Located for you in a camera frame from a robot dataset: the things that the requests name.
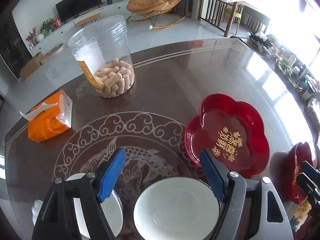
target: white plate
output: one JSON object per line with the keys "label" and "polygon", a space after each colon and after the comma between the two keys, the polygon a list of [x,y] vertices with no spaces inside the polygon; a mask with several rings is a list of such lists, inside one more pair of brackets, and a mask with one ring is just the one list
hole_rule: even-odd
{"label": "white plate", "polygon": [[213,230],[219,210],[218,200],[205,183],[172,177],[142,192],[133,220],[145,240],[203,240]]}
{"label": "white plate", "polygon": [[[84,175],[84,173],[76,173],[71,175],[67,180],[80,179]],[[36,224],[36,220],[38,218],[42,203],[43,201],[41,200],[35,200],[35,204],[32,207],[32,220],[34,225]],[[75,205],[76,218],[80,234],[86,236],[87,238],[90,238],[83,216],[81,201],[79,198],[74,198],[73,203]],[[105,199],[105,201],[101,203],[101,207],[113,234],[117,236],[120,233],[123,224],[123,208],[120,198],[114,190],[112,191],[110,197]]]}

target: orange tissue pack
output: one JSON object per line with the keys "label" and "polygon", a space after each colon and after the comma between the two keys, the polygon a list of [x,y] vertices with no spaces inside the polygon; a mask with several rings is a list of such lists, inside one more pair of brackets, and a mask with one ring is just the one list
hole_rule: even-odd
{"label": "orange tissue pack", "polygon": [[71,128],[72,100],[60,90],[21,115],[29,121],[28,138],[42,142]]}

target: gray curtain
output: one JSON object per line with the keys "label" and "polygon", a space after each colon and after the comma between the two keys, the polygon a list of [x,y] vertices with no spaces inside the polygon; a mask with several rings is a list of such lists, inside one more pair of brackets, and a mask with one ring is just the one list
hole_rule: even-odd
{"label": "gray curtain", "polygon": [[191,12],[192,9],[192,0],[181,0],[180,3],[178,3],[174,7],[174,13],[188,17],[188,12]]}

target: cardboard box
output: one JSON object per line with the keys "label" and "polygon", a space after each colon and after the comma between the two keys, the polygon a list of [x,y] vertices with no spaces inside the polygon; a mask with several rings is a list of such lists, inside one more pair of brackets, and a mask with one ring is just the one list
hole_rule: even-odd
{"label": "cardboard box", "polygon": [[42,59],[43,54],[39,52],[35,55],[25,66],[20,70],[20,77],[22,80],[25,80],[30,76],[36,69],[41,65],[40,60]]}

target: jar label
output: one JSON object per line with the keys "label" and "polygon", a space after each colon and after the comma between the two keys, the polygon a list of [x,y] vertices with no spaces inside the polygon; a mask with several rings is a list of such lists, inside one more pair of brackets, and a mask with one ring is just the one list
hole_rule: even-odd
{"label": "jar label", "polygon": [[97,81],[94,79],[92,73],[90,72],[88,66],[86,65],[86,63],[84,61],[77,61],[78,65],[80,66],[80,68],[82,69],[83,73],[85,74],[85,76],[87,77],[87,79],[89,80],[90,84],[96,88],[100,90],[100,87],[97,83]]}

